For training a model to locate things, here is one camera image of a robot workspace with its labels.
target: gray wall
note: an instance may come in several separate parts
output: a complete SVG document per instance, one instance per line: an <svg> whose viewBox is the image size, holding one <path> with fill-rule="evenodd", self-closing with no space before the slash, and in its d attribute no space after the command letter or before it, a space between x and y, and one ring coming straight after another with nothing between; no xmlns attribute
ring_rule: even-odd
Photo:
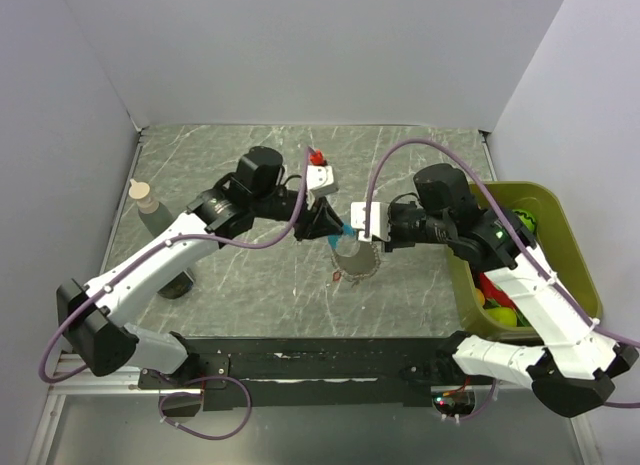
<svg viewBox="0 0 640 465"><path fill-rule="evenodd" d="M139 126L493 129L562 0L67 0Z"/></svg>
<svg viewBox="0 0 640 465"><path fill-rule="evenodd" d="M0 0L0 462L24 463L55 289L98 271L135 130L63 0Z"/></svg>
<svg viewBox="0 0 640 465"><path fill-rule="evenodd" d="M640 0L565 0L490 138L501 179L561 199L605 308L640 338ZM615 399L639 401L635 373ZM590 414L604 462L638 463L640 411Z"/></svg>

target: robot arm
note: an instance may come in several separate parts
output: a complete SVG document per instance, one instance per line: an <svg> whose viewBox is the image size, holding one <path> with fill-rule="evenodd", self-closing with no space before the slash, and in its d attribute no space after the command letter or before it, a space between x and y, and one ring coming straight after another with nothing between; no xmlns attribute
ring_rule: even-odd
<svg viewBox="0 0 640 465"><path fill-rule="evenodd" d="M197 356L180 335L152 332L133 322L164 284L225 245L202 239L203 235L228 242L250 230L256 218L291 219L298 192L281 183L283 171L278 152L252 148L241 157L234 173L199 194L163 234L132 257L84 287L73 280L59 287L60 323L87 298L98 295L94 305L65 333L95 375L108 375L130 365L157 370L178 381L196 376ZM341 234L343 224L326 199L338 189L331 166L324 160L308 165L306 184L307 197L293 225L295 238ZM145 260L157 248L160 250L155 251L153 260ZM127 269L132 270L111 287L113 277Z"/></svg>
<svg viewBox="0 0 640 465"><path fill-rule="evenodd" d="M539 276L495 212L478 206L461 170L433 165L416 173L414 185L417 204L372 204L372 239L384 242L385 251L416 243L447 245L514 301L543 342L523 346L457 332L442 347L444 355L466 375L494 377L532 389L563 416L603 405L615 388L611 379L627 371L638 352L594 331ZM516 215L503 212L529 253L562 286L535 237ZM367 240L362 232L364 216L364 203L352 204L351 225L359 230L361 240Z"/></svg>

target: gray bottle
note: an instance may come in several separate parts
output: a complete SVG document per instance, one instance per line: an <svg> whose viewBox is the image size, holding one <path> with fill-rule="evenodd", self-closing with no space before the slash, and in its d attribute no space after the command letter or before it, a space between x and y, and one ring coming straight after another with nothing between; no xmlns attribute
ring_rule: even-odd
<svg viewBox="0 0 640 465"><path fill-rule="evenodd" d="M129 196L136 201L138 216L154 238L162 234L173 223L173 215L164 203L159 202L151 195L151 187L148 183L131 179ZM171 300L183 296L193 287L192 277L193 274L187 269L158 290L158 295Z"/></svg>

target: gray marble tabletop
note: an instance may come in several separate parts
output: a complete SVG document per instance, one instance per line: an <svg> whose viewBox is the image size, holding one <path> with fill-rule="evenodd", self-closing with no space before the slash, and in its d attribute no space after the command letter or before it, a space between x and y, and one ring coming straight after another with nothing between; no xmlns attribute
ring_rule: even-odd
<svg viewBox="0 0 640 465"><path fill-rule="evenodd" d="M481 137L472 130L398 126L156 126L143 131L136 180L174 214L210 188L250 147L280 151L287 173L299 173L303 150L319 148L338 173L340 191L330 202L348 220L352 201L362 201L382 154L398 140L428 137L448 145L485 180L491 179ZM419 169L448 161L423 145L403 148L383 168L376 199L389 201L413 190ZM284 224L257 220L238 239L268 240ZM107 267L150 240L127 199ZM389 337L444 336L459 328L444 250L419 245L382 255L378 273L353 286L332 280L326 239L297 243L292 237L266 250L225 247L194 267L196 286L184 297L156 296L138 324L185 336Z"/></svg>

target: green plastic bin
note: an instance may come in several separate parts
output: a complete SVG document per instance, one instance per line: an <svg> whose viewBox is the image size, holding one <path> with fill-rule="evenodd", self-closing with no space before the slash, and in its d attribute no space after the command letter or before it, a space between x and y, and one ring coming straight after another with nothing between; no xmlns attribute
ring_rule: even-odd
<svg viewBox="0 0 640 465"><path fill-rule="evenodd" d="M501 206L523 208L533 213L538 221L537 239L551 268L584 311L591 317L601 318L602 303L598 292L556 196L530 182L490 182L486 185ZM476 185L471 184L471 191L482 207L488 207ZM476 297L467 263L456 258L448 248L447 261L460 323L466 331L490 340L528 340L538 336L531 327L508 327L491 318Z"/></svg>

